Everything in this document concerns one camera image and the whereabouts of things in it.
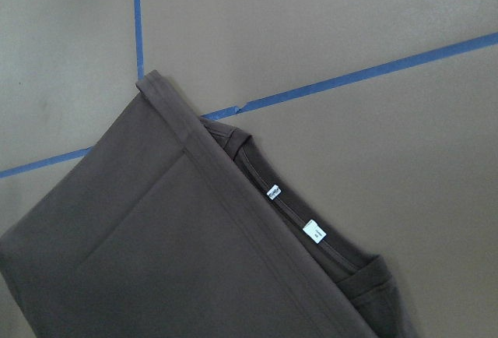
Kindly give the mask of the brown t-shirt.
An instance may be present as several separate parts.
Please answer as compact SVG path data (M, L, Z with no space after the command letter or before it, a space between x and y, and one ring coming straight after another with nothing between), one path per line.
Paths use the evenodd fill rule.
M383 260L158 72L1 239L39 337L400 337Z

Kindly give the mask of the brown paper table cover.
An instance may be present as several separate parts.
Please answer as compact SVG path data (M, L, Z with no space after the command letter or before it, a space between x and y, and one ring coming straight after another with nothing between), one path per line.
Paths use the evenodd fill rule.
M159 71L382 255L421 337L497 335L497 0L1 0L1 229Z

